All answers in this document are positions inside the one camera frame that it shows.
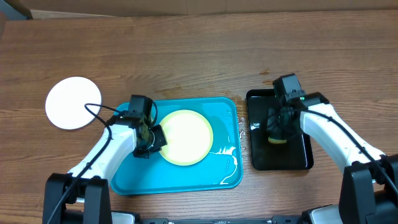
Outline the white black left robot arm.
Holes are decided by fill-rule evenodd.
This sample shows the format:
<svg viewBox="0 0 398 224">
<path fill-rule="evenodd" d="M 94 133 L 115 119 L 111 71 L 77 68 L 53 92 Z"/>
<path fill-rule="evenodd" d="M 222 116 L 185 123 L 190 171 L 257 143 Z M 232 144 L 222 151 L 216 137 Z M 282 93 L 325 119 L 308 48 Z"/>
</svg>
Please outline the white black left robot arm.
<svg viewBox="0 0 398 224">
<path fill-rule="evenodd" d="M 159 124 L 150 128 L 149 136 L 147 147 L 141 150 L 135 129 L 120 124 L 106 128 L 78 165 L 47 179 L 42 222 L 135 223 L 135 214 L 111 210 L 109 182 L 128 155 L 148 158 L 167 144 Z"/>
</svg>

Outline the green yellow sponge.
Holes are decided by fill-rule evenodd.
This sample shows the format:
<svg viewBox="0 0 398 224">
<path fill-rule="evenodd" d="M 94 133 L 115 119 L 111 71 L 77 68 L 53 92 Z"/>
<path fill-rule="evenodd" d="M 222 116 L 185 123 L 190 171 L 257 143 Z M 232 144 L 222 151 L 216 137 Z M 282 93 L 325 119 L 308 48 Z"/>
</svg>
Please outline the green yellow sponge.
<svg viewBox="0 0 398 224">
<path fill-rule="evenodd" d="M 286 144 L 287 139 L 285 136 L 269 136 L 268 141 L 271 144 Z"/>
</svg>

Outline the yellow green plate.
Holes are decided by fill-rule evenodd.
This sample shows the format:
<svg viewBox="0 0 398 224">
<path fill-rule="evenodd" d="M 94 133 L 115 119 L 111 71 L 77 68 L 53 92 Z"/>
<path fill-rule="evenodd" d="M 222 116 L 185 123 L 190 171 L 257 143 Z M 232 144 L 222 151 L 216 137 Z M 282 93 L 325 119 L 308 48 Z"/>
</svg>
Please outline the yellow green plate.
<svg viewBox="0 0 398 224">
<path fill-rule="evenodd" d="M 171 164 L 194 165 L 203 160 L 212 148 L 213 129 L 200 113 L 174 111 L 164 117 L 160 125 L 167 141 L 160 154 Z"/>
</svg>

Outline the white plate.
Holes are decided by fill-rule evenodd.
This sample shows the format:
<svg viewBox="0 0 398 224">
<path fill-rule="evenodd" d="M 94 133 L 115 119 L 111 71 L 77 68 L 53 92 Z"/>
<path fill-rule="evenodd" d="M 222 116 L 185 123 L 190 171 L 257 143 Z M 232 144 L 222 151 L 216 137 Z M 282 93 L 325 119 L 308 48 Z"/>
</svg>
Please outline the white plate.
<svg viewBox="0 0 398 224">
<path fill-rule="evenodd" d="M 60 129 L 80 129 L 94 120 L 101 102 L 100 89 L 94 82 L 84 77 L 69 77 L 49 91 L 45 112 Z"/>
</svg>

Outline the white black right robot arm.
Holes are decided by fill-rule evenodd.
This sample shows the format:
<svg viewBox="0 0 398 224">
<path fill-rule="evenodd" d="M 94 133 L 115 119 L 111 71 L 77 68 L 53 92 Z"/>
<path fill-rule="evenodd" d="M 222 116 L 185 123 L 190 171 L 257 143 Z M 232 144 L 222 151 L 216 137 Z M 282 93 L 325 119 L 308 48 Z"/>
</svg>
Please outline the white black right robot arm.
<svg viewBox="0 0 398 224">
<path fill-rule="evenodd" d="M 269 141 L 306 134 L 343 173 L 338 204 L 305 212 L 303 223 L 397 223 L 397 156 L 368 144 L 320 93 L 275 98 L 278 106 L 268 113 Z"/>
</svg>

